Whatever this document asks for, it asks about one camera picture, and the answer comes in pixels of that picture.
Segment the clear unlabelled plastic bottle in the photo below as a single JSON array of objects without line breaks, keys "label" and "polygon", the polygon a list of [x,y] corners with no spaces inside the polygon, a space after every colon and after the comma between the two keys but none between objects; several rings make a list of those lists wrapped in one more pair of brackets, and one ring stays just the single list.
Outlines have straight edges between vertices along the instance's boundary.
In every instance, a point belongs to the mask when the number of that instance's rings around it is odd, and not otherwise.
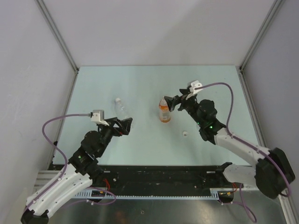
[{"label": "clear unlabelled plastic bottle", "polygon": [[124,105],[123,101],[121,103],[115,102],[115,112],[117,115],[117,118],[119,120],[131,118],[131,114],[128,112],[126,106]]}]

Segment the orange label bottle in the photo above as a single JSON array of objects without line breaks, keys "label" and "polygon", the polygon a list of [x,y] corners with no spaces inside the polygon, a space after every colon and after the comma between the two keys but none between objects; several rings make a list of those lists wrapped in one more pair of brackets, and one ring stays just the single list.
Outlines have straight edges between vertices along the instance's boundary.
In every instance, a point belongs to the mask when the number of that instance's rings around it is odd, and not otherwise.
[{"label": "orange label bottle", "polygon": [[171,112],[164,98],[159,102],[159,118],[163,123],[167,123],[171,120]]}]

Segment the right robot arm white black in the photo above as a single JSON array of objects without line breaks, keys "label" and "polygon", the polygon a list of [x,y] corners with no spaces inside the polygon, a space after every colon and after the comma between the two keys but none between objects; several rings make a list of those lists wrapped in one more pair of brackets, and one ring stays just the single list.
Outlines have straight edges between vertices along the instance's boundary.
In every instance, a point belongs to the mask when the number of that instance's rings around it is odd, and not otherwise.
[{"label": "right robot arm white black", "polygon": [[197,96],[186,89],[181,89],[181,93],[181,96],[164,97],[169,110],[173,111],[178,105],[179,111],[185,110],[197,123],[204,141],[229,150],[249,164],[223,164],[221,172],[215,176],[220,187],[236,182],[256,187],[270,199],[277,198],[284,190],[287,190],[285,197],[290,195],[290,184],[295,180],[295,174],[283,150],[270,150],[238,137],[216,118],[213,101],[203,99],[198,102]]}]

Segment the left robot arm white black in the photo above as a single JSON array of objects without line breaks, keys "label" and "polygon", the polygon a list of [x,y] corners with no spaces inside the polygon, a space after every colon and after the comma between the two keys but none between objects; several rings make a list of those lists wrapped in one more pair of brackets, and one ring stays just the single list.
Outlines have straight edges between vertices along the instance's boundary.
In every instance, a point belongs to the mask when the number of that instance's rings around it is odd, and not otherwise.
[{"label": "left robot arm white black", "polygon": [[98,165],[98,159],[113,137],[129,135],[133,119],[97,119],[95,113],[91,113],[91,119],[98,129],[87,132],[62,170],[27,198],[21,223],[46,224],[77,193],[102,184],[104,171]]}]

